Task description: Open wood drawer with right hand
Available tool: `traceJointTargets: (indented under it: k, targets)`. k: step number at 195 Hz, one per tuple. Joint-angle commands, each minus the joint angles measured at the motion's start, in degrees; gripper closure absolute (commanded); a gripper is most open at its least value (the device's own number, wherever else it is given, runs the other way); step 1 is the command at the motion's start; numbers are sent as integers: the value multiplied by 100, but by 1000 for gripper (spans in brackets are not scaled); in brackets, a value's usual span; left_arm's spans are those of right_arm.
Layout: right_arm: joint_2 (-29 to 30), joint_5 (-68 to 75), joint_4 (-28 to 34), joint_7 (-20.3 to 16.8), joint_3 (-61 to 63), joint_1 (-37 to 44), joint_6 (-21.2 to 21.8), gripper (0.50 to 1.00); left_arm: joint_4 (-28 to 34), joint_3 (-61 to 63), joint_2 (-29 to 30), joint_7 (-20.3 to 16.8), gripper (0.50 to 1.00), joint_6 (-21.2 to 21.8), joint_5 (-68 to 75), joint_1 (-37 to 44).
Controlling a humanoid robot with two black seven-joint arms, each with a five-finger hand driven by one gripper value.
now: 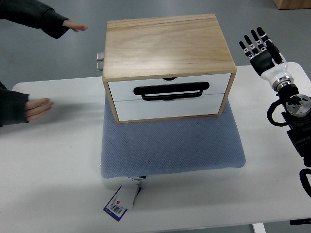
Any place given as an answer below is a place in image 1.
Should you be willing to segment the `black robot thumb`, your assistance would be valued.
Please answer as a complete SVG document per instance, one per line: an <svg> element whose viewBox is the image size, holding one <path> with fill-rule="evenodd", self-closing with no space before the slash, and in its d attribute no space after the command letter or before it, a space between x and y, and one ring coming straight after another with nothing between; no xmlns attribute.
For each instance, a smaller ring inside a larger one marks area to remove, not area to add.
<svg viewBox="0 0 311 233"><path fill-rule="evenodd" d="M280 52L278 50L278 48L274 45L274 43L270 40L267 40L265 42L265 45L266 45L266 48L267 50L269 51L272 59L274 60L274 62L276 64L282 64L283 63L283 58L282 56L280 55Z"/></svg>

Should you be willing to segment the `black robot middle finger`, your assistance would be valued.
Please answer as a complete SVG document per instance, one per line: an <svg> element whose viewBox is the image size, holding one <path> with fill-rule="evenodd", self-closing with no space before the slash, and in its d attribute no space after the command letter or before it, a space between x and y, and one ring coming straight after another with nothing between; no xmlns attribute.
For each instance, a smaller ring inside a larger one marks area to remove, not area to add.
<svg viewBox="0 0 311 233"><path fill-rule="evenodd" d="M252 52L255 55L258 55L259 53L261 53L263 51L263 44L261 42L261 40L259 39L257 33L254 30L251 30L251 34L256 42L257 47L253 46L252 48Z"/></svg>

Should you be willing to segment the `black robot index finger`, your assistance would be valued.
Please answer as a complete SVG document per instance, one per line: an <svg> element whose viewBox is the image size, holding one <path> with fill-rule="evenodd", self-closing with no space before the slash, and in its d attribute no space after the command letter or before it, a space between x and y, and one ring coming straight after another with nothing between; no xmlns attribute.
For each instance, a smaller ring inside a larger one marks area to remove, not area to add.
<svg viewBox="0 0 311 233"><path fill-rule="evenodd" d="M258 35L260 37L260 39L258 41L258 48L261 51L270 50L271 49L271 40L267 36L265 31L262 29L262 27L257 27L257 33L258 33Z"/></svg>

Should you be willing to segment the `person lower hand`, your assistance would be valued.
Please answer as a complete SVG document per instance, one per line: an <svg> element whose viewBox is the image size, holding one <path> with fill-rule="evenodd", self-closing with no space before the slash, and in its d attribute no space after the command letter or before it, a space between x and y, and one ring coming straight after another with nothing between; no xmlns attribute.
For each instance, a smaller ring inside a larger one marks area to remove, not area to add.
<svg viewBox="0 0 311 233"><path fill-rule="evenodd" d="M26 122L36 121L42 118L54 105L49 98L28 101L25 104L25 120Z"/></svg>

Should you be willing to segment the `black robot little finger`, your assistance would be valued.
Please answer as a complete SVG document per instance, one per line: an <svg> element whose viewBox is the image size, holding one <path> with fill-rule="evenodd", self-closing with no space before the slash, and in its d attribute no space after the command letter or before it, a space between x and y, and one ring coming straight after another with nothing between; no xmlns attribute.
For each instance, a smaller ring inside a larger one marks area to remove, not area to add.
<svg viewBox="0 0 311 233"><path fill-rule="evenodd" d="M241 49L243 50L245 56L249 60L251 60L253 58L252 52L246 47L246 45L242 41L239 42L239 45L240 45Z"/></svg>

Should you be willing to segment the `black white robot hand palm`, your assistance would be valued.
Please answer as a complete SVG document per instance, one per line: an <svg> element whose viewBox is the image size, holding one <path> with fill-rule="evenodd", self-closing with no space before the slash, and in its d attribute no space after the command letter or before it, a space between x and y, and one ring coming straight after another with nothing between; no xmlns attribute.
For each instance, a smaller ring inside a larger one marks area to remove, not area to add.
<svg viewBox="0 0 311 233"><path fill-rule="evenodd" d="M270 53L265 50L257 55L254 55L250 59L250 64L253 66L255 72L270 85L275 85L275 82L280 80L280 78L289 76L287 71L288 65L281 56L280 64L273 61Z"/></svg>

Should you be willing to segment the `dark sleeve upper forearm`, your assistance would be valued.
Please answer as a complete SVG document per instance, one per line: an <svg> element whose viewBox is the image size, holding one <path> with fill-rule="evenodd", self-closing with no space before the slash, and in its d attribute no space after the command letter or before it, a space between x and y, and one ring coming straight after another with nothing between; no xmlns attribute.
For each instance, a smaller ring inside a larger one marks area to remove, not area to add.
<svg viewBox="0 0 311 233"><path fill-rule="evenodd" d="M0 2L0 18L41 29L55 39L62 37L69 30L63 25L67 20L66 17L37 0L2 0Z"/></svg>

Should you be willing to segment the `dark sleeve lower forearm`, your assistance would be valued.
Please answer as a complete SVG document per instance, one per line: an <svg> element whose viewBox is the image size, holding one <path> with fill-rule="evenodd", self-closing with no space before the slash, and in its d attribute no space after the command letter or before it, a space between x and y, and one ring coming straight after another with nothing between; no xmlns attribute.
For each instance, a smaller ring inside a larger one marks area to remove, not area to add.
<svg viewBox="0 0 311 233"><path fill-rule="evenodd" d="M25 106L28 94L10 91L0 83L0 126L27 123Z"/></svg>

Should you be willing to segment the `person upper hand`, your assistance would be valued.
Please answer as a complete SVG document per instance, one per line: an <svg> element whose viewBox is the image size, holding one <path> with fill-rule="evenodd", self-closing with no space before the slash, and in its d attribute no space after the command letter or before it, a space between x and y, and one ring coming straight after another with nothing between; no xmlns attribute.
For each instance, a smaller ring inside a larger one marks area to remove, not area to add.
<svg viewBox="0 0 311 233"><path fill-rule="evenodd" d="M74 32L78 33L80 31L86 31L88 29L87 25L84 25L82 23L76 22L76 21L72 21L70 19L66 19L62 26L67 27L71 30L73 30Z"/></svg>

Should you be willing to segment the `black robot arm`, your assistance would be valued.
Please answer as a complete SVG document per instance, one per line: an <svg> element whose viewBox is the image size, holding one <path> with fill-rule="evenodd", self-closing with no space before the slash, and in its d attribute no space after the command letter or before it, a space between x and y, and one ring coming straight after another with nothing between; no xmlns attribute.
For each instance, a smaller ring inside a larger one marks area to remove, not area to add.
<svg viewBox="0 0 311 233"><path fill-rule="evenodd" d="M305 169L299 172L305 192L311 193L308 175L311 173L311 98L299 93L292 75L287 71L287 62L262 27L251 30L252 38L245 35L239 42L255 72L266 80L277 93L267 119L275 126L289 126L287 135L298 154L303 158Z"/></svg>

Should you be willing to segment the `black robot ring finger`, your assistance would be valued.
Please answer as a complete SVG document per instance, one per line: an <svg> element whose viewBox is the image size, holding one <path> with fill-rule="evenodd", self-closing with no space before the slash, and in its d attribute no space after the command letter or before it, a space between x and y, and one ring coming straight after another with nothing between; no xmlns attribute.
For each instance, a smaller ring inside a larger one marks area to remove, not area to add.
<svg viewBox="0 0 311 233"><path fill-rule="evenodd" d="M249 46L249 48L250 48L250 50L251 50L251 51L249 52L248 57L255 57L255 55L258 54L258 49L257 49L257 47L253 44L253 42L251 41L251 39L249 38L248 35L245 35L244 38L245 38L245 41L247 42L247 44L248 44L248 46Z"/></svg>

